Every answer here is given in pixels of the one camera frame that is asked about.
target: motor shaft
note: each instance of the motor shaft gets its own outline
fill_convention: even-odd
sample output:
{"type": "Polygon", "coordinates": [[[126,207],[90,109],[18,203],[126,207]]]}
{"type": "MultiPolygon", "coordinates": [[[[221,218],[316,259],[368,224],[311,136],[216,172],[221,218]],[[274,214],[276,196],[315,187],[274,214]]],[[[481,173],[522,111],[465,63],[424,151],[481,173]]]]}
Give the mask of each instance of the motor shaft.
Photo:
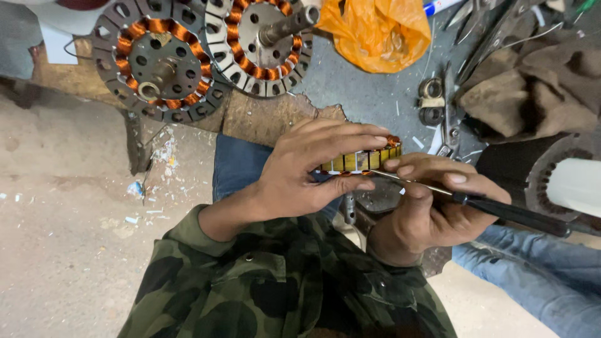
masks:
{"type": "Polygon", "coordinates": [[[171,82],[175,77],[175,67],[171,60],[159,60],[152,71],[152,80],[142,82],[138,86],[139,95],[146,101],[157,100],[165,84],[171,82]]]}
{"type": "Polygon", "coordinates": [[[259,42],[265,47],[271,47],[287,36],[312,27],[318,21],[319,9],[316,6],[303,7],[291,16],[262,28],[259,31],[259,42]]]}

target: brown cloth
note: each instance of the brown cloth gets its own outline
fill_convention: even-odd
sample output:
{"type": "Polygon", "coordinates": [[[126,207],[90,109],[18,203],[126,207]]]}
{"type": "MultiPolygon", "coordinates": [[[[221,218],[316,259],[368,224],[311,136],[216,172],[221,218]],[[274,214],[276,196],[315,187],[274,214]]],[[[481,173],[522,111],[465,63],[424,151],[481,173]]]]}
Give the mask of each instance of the brown cloth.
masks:
{"type": "Polygon", "coordinates": [[[519,52],[495,51],[457,92],[457,103],[490,127],[480,136],[492,144],[591,132],[601,109],[599,44],[552,31],[519,52]]]}

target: orange plastic bag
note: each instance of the orange plastic bag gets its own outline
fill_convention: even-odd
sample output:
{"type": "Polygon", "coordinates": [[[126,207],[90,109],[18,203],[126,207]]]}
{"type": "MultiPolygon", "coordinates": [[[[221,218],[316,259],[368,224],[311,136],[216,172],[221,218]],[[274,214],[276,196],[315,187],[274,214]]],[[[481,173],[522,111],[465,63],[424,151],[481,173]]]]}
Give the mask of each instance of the orange plastic bag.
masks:
{"type": "Polygon", "coordinates": [[[336,50],[371,73],[395,73],[428,49],[430,26],[421,0],[325,0],[316,27],[334,35],[336,50]]]}

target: concrete floor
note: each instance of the concrete floor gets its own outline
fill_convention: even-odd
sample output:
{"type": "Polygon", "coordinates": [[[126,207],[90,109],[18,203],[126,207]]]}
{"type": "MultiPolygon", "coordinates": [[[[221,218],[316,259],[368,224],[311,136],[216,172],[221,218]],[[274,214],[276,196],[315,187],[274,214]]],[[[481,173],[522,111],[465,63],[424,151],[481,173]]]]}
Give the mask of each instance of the concrete floor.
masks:
{"type": "MultiPolygon", "coordinates": [[[[156,202],[142,206],[126,193],[144,177],[129,174],[114,108],[45,91],[25,111],[0,96],[0,121],[0,337],[116,336],[153,240],[212,200],[216,135],[170,124],[178,166],[154,166],[146,185],[157,187],[156,202]]],[[[163,126],[142,122],[146,140],[163,126]]],[[[171,136],[162,132],[159,144],[171,136]]],[[[430,282],[460,337],[555,337],[452,262],[430,282]]]]}

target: hand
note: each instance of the hand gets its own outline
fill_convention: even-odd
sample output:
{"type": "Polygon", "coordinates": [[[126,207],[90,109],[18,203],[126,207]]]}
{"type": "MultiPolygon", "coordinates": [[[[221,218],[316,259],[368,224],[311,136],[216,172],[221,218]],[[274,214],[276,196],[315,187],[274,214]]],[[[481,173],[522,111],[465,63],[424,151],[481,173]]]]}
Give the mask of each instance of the hand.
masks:
{"type": "Polygon", "coordinates": [[[324,118],[297,123],[278,139],[254,183],[265,218],[310,214],[349,191],[374,189],[374,183],[363,175],[335,176],[317,183],[309,173],[338,155],[383,148],[388,134],[387,129],[372,124],[324,118]]]}
{"type": "MultiPolygon", "coordinates": [[[[511,204],[509,193],[476,169],[441,156],[411,153],[384,163],[389,172],[407,180],[441,183],[451,191],[484,194],[511,204]]],[[[406,265],[427,248],[452,246],[478,237],[498,217],[469,206],[442,203],[432,207],[431,190],[419,183],[405,185],[398,208],[371,231],[370,250],[392,265],[406,265]]]]}

